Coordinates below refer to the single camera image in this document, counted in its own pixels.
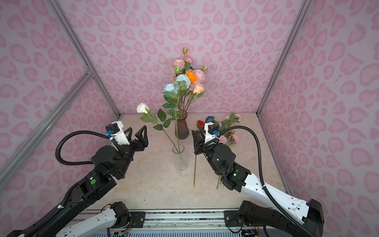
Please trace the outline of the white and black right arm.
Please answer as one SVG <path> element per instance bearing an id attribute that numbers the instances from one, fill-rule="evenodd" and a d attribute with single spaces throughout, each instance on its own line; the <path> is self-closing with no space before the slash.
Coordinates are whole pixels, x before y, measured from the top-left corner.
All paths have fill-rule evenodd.
<path id="1" fill-rule="evenodd" d="M 203 154 L 213 172 L 220 176 L 228 190 L 252 196 L 264 204 L 259 206 L 243 201 L 237 211 L 241 226 L 258 225 L 265 229 L 273 227 L 293 237 L 321 237 L 325 218 L 322 204 L 314 199 L 309 201 L 291 196 L 264 181 L 262 153 L 259 139 L 250 128 L 241 126 L 255 139 L 258 153 L 259 175 L 239 165 L 231 148 L 219 142 L 214 132 L 193 131 L 194 154 Z"/>

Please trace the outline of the pink rose bud spray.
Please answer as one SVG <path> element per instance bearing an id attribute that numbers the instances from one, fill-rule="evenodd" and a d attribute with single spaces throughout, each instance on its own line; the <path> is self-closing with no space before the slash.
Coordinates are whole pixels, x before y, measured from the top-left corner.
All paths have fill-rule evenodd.
<path id="1" fill-rule="evenodd" d="M 180 58 L 174 59 L 172 61 L 172 66 L 175 70 L 188 70 L 191 68 L 192 65 L 192 59 L 188 55 L 188 49 L 183 48 L 182 49 L 182 56 Z"/>

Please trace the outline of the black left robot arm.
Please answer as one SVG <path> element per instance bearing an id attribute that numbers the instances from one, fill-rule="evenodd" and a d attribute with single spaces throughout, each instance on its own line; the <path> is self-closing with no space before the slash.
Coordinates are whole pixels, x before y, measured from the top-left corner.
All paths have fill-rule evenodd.
<path id="1" fill-rule="evenodd" d="M 66 166 L 94 165 L 84 178 L 68 189 L 62 201 L 39 221 L 24 230 L 13 230 L 10 237 L 88 237 L 106 228 L 131 227 L 132 216 L 121 201 L 111 204 L 110 208 L 96 216 L 76 225 L 68 224 L 82 211 L 100 200 L 125 178 L 125 174 L 136 152 L 148 147 L 147 127 L 143 126 L 131 138 L 133 129 L 123 130 L 120 121 L 106 126 L 107 132 L 100 134 L 94 131 L 79 130 L 65 136 L 57 145 L 55 157 Z M 61 150 L 72 137 L 88 134 L 110 140 L 113 145 L 101 147 L 96 154 L 84 162 L 69 162 L 62 158 Z"/>

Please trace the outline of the peach rose stem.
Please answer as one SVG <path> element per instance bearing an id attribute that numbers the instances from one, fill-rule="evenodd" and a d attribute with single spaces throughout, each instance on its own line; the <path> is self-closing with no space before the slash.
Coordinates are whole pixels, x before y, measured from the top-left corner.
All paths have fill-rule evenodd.
<path id="1" fill-rule="evenodd" d="M 190 86 L 189 90 L 189 102 L 187 105 L 187 109 L 192 104 L 195 98 L 200 98 L 204 94 L 204 86 L 202 84 L 193 84 Z"/>

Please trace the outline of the orange flower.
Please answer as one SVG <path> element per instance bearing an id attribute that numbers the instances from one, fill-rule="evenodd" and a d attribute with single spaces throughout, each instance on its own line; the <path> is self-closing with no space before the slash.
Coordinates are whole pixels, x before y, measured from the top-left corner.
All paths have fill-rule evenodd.
<path id="1" fill-rule="evenodd" d="M 186 71 L 186 76 L 189 78 L 191 84 L 194 84 L 197 81 L 197 77 L 192 71 Z"/>

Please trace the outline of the red rose stem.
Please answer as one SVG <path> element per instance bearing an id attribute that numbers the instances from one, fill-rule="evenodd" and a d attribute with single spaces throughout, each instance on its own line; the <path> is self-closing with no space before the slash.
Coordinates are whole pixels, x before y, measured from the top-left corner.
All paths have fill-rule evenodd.
<path id="1" fill-rule="evenodd" d="M 196 122 L 196 126 L 197 126 L 197 129 L 198 130 L 201 130 L 204 128 L 205 126 L 205 122 L 201 121 L 201 120 L 198 120 Z M 193 180 L 193 185 L 195 185 L 195 174 L 196 174 L 196 167 L 194 168 L 194 180 Z"/>

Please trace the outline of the white rose spray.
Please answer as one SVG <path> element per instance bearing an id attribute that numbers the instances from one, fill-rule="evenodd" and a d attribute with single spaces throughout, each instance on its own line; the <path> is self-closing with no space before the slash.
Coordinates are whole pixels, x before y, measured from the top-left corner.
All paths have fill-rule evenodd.
<path id="1" fill-rule="evenodd" d="M 176 151 L 177 153 L 180 152 L 179 142 L 175 143 L 166 131 L 170 127 L 171 122 L 173 121 L 172 118 L 168 117 L 166 112 L 164 112 L 162 109 L 159 109 L 159 111 L 156 114 L 153 114 L 149 106 L 144 102 L 141 102 L 137 106 L 136 112 L 138 114 L 141 114 L 141 121 L 145 123 L 151 123 L 153 125 L 153 129 L 157 131 L 162 131 L 173 145 L 174 151 Z"/>

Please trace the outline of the tall clear ribbed glass vase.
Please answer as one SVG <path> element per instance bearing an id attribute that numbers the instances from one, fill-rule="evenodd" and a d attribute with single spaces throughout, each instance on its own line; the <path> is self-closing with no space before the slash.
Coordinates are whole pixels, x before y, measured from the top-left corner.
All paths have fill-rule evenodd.
<path id="1" fill-rule="evenodd" d="M 172 152 L 174 153 L 174 166 L 179 171 L 184 171 L 188 168 L 189 161 L 185 155 L 185 147 L 179 143 L 178 147 L 173 146 Z"/>

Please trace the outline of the pink ribbed glass vase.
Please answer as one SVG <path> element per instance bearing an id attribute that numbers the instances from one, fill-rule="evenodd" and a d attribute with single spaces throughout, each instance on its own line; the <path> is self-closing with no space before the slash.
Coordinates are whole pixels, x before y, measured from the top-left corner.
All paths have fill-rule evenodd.
<path id="1" fill-rule="evenodd" d="M 187 125 L 187 112 L 181 110 L 176 122 L 175 135 L 179 140 L 185 140 L 189 136 L 189 129 Z"/>

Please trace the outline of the light blue flower spray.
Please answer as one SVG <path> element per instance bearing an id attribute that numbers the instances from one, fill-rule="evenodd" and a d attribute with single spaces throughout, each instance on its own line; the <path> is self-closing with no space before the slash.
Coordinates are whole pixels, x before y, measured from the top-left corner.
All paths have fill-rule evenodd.
<path id="1" fill-rule="evenodd" d="M 181 121 L 184 121 L 186 117 L 185 99 L 190 90 L 190 79 L 183 71 L 181 67 L 175 66 L 173 82 L 167 84 L 163 90 L 165 100 L 163 108 L 168 110 L 168 115 L 175 121 L 175 135 L 178 142 L 185 139 L 180 126 L 183 124 Z"/>

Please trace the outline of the large pink rose spray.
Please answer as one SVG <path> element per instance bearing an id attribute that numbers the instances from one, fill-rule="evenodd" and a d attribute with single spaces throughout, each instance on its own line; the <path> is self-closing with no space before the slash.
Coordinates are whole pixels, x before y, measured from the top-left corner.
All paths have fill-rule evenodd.
<path id="1" fill-rule="evenodd" d="M 227 128 L 230 128 L 235 123 L 241 122 L 241 115 L 236 113 L 231 113 L 228 116 L 225 116 L 224 119 L 221 122 L 221 130 L 225 130 Z"/>

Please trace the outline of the pink peony flower spray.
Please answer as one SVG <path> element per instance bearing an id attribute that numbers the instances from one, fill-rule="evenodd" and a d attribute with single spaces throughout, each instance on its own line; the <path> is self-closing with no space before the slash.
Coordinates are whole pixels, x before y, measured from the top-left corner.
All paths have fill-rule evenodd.
<path id="1" fill-rule="evenodd" d="M 196 76 L 196 82 L 201 83 L 205 79 L 205 71 L 207 70 L 207 66 L 203 65 L 201 69 L 196 69 L 193 71 L 194 75 Z"/>

